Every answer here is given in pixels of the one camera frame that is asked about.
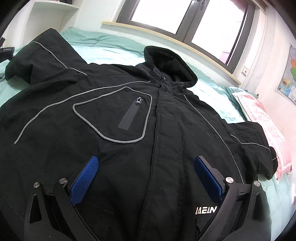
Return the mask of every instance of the metal screw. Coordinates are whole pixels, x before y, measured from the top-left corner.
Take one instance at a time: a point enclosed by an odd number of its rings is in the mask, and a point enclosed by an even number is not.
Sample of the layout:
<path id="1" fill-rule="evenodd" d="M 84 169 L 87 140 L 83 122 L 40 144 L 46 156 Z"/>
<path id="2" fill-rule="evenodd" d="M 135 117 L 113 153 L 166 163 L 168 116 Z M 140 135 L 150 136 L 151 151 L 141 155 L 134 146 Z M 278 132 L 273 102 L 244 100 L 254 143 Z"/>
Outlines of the metal screw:
<path id="1" fill-rule="evenodd" d="M 225 178 L 227 183 L 233 183 L 233 178 L 232 177 L 227 177 Z"/>
<path id="2" fill-rule="evenodd" d="M 34 184 L 33 184 L 33 187 L 34 188 L 37 188 L 37 187 L 39 187 L 40 186 L 40 183 L 39 182 L 35 182 Z"/>
<path id="3" fill-rule="evenodd" d="M 67 182 L 67 178 L 64 178 L 64 177 L 59 180 L 60 184 L 65 184 L 66 182 Z"/>
<path id="4" fill-rule="evenodd" d="M 254 181 L 254 185 L 255 185 L 256 187 L 260 187 L 260 182 L 258 182 L 258 181 Z"/>

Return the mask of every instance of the jacket sleeve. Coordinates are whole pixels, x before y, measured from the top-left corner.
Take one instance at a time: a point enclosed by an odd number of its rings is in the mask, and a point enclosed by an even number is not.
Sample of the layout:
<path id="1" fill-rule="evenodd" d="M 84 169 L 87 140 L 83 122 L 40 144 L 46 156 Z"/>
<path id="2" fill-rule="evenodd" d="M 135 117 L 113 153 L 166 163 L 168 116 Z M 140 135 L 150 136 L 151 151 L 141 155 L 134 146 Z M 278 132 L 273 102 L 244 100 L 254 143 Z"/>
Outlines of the jacket sleeve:
<path id="1" fill-rule="evenodd" d="M 9 62 L 5 78 L 18 76 L 33 85 L 70 76 L 86 75 L 87 63 L 54 29 L 48 29 L 23 47 Z"/>
<path id="2" fill-rule="evenodd" d="M 264 131 L 256 122 L 242 122 L 229 124 L 232 129 L 231 136 L 239 142 L 247 156 L 246 168 L 256 170 L 257 174 L 271 179 L 278 167 L 275 150 L 268 145 Z"/>

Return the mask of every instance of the blue textured pad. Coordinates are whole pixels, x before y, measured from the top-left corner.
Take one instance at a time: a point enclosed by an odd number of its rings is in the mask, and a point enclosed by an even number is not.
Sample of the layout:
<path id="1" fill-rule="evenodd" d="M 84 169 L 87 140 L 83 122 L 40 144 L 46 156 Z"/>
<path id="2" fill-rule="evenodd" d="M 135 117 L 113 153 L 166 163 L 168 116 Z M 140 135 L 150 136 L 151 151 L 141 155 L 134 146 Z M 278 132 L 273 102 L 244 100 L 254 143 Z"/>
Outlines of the blue textured pad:
<path id="1" fill-rule="evenodd" d="M 99 159 L 93 156 L 71 186 L 70 201 L 80 203 L 99 169 Z"/>
<path id="2" fill-rule="evenodd" d="M 194 160 L 194 170 L 211 200 L 214 203 L 221 203 L 223 201 L 222 187 L 199 157 Z"/>

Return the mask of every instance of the window frame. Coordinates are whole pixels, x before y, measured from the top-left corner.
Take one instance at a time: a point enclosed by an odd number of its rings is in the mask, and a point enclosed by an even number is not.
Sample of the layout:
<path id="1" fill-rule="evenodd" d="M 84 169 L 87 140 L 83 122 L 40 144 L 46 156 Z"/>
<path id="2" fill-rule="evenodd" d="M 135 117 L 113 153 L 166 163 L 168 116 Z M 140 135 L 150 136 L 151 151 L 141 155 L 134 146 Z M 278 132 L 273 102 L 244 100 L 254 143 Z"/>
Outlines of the window frame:
<path id="1" fill-rule="evenodd" d="M 201 53 L 205 54 L 206 56 L 211 58 L 213 61 L 217 62 L 219 65 L 221 65 L 223 68 L 225 68 L 228 72 L 232 74 L 239 62 L 239 59 L 246 45 L 255 14 L 255 4 L 251 0 L 244 1 L 247 3 L 244 19 L 242 21 L 239 34 L 237 35 L 236 41 L 233 45 L 231 53 L 229 54 L 229 58 L 226 64 L 218 58 L 216 58 L 215 56 L 213 56 L 212 54 L 210 54 L 209 52 L 207 52 L 206 50 L 191 42 L 210 0 L 192 0 L 183 17 L 182 22 L 180 23 L 180 26 L 176 34 L 173 34 L 171 32 L 154 26 L 130 20 L 140 0 L 125 0 L 125 3 L 122 6 L 122 9 L 118 15 L 116 22 L 149 29 L 169 36 L 171 38 L 174 38 L 180 42 L 183 42 L 184 44 L 191 46 L 196 50 L 200 51 Z"/>

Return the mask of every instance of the mint green bedding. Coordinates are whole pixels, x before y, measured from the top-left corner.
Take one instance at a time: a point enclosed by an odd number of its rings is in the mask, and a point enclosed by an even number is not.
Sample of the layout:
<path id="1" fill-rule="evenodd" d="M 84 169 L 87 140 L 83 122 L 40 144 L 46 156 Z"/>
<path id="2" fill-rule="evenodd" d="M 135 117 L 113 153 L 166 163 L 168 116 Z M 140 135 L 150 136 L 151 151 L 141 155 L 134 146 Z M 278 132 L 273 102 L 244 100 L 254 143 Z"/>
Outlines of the mint green bedding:
<path id="1" fill-rule="evenodd" d="M 61 33 L 61 35 L 87 63 L 135 66 L 144 62 L 143 50 L 145 46 L 131 39 L 99 32 L 87 32 L 75 28 L 71 28 Z M 8 61 L 0 63 L 0 106 L 29 86 L 18 77 L 13 77 L 9 81 L 5 80 L 4 72 L 7 64 Z M 198 68 L 188 65 L 199 80 L 189 90 L 198 95 L 200 100 L 214 108 L 221 118 L 228 123 L 246 121 L 241 108 L 231 94 L 232 92 L 244 90 L 217 85 Z M 271 240 L 274 240 L 291 217 L 291 190 L 286 174 L 279 183 L 275 177 L 271 180 L 264 180 L 259 177 L 259 180 L 268 198 L 272 219 Z"/>

